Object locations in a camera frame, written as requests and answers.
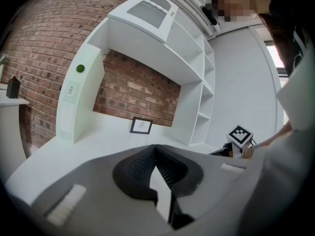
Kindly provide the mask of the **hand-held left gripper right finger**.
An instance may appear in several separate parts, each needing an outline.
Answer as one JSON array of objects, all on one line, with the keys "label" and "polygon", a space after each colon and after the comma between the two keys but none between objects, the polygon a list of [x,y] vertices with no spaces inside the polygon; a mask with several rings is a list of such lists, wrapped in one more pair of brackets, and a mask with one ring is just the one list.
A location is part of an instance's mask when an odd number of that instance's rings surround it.
[{"label": "hand-held left gripper right finger", "polygon": [[178,206],[183,214],[200,218],[223,198],[245,168],[241,158],[157,145],[158,213],[169,218]]}]

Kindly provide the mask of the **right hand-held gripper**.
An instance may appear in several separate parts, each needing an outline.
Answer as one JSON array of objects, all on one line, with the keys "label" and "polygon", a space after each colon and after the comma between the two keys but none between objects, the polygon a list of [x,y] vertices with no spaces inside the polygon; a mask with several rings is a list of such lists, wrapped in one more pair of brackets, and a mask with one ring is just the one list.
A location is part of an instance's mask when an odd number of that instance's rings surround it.
[{"label": "right hand-held gripper", "polygon": [[211,152],[210,155],[241,158],[244,149],[256,145],[253,140],[253,133],[240,125],[236,125],[226,134],[227,142],[222,148]]}]

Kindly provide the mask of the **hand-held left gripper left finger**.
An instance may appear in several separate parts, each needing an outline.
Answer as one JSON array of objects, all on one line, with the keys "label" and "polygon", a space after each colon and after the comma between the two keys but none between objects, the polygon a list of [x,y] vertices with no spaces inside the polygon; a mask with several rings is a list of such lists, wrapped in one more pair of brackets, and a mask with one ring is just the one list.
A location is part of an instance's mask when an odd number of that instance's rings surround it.
[{"label": "hand-held left gripper left finger", "polygon": [[153,201],[133,199],[115,183],[112,171],[117,163],[148,146],[136,147],[89,160],[47,187],[32,203],[39,214],[52,207],[79,184],[87,192],[65,224],[66,234],[165,234],[170,226]]}]

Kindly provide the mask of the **person's right forearm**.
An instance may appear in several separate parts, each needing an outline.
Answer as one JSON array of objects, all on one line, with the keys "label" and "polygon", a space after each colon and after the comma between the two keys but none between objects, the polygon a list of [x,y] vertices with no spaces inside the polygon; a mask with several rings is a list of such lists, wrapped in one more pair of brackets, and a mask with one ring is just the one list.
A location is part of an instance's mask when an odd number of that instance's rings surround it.
[{"label": "person's right forearm", "polygon": [[277,138],[280,138],[284,135],[287,135],[289,134],[290,132],[292,131],[292,127],[291,127],[291,124],[290,124],[290,121],[288,121],[283,127],[282,129],[277,132],[274,136],[272,136],[271,138],[259,143],[259,144],[256,144],[253,146],[253,150],[254,149],[257,149],[259,147],[266,147],[266,146],[269,146],[273,141],[275,141]]}]

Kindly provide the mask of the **white desk with drawers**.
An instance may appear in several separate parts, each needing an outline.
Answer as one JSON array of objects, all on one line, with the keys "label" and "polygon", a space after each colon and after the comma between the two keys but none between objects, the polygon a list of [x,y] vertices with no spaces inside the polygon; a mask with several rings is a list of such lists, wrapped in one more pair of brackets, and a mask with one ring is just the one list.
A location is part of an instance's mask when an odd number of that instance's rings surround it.
[{"label": "white desk with drawers", "polygon": [[91,123],[76,143],[52,138],[10,176],[4,185],[6,190],[30,205],[52,183],[94,158],[152,144],[203,154],[217,150],[209,144],[184,145],[170,136],[168,126],[153,124],[148,135],[130,133],[131,123],[129,119],[93,112]]}]

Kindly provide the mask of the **white lever arch file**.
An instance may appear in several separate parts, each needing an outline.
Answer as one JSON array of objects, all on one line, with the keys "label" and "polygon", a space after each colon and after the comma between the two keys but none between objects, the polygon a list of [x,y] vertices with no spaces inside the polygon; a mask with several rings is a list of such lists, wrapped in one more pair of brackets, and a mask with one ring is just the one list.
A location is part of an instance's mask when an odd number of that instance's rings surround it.
[{"label": "white lever arch file", "polygon": [[105,71],[101,49],[83,44],[65,76],[57,107],[56,136],[76,143],[90,124]]}]

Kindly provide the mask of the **white desk hutch shelves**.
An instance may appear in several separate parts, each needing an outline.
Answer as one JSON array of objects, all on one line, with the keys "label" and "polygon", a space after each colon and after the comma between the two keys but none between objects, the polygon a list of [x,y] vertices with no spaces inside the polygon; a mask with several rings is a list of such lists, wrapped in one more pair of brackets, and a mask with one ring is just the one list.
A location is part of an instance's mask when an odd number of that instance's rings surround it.
[{"label": "white desk hutch shelves", "polygon": [[127,0],[102,20],[85,41],[147,65],[181,86],[170,136],[187,146],[206,141],[214,82],[213,52],[201,31],[170,0]]}]

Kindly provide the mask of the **person's black printed t-shirt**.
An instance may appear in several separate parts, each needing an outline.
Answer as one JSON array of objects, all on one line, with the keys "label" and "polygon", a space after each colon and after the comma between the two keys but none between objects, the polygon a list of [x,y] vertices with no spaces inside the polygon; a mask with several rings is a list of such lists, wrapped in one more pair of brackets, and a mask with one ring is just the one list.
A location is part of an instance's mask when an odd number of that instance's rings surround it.
[{"label": "person's black printed t-shirt", "polygon": [[313,47],[313,43],[307,31],[296,25],[289,35],[288,57],[285,60],[285,70],[288,77],[297,68],[308,49]]}]

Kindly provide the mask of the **plain white desk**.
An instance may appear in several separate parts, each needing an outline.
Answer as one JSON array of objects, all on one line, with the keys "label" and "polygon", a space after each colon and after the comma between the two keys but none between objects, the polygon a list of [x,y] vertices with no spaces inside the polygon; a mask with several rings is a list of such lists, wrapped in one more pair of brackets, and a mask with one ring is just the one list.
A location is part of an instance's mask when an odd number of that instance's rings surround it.
[{"label": "plain white desk", "polygon": [[26,160],[19,123],[21,105],[29,105],[23,98],[8,98],[7,84],[0,83],[0,159],[6,163],[22,164]]}]

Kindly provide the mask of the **black pen holder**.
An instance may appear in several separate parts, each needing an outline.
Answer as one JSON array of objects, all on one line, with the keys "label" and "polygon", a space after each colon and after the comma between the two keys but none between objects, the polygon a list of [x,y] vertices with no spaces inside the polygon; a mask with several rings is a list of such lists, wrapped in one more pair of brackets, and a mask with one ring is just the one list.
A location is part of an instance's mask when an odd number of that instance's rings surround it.
[{"label": "black pen holder", "polygon": [[19,96],[19,89],[21,85],[21,77],[13,76],[8,81],[8,86],[6,90],[6,96],[10,99],[17,99]]}]

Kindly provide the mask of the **black picture frame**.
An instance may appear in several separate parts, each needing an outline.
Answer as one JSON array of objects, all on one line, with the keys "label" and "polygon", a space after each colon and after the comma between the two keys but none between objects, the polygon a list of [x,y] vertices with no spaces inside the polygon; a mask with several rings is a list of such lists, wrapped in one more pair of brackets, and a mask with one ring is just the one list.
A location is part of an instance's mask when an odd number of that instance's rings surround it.
[{"label": "black picture frame", "polygon": [[146,118],[134,117],[132,120],[130,133],[149,134],[152,128],[153,121]]}]

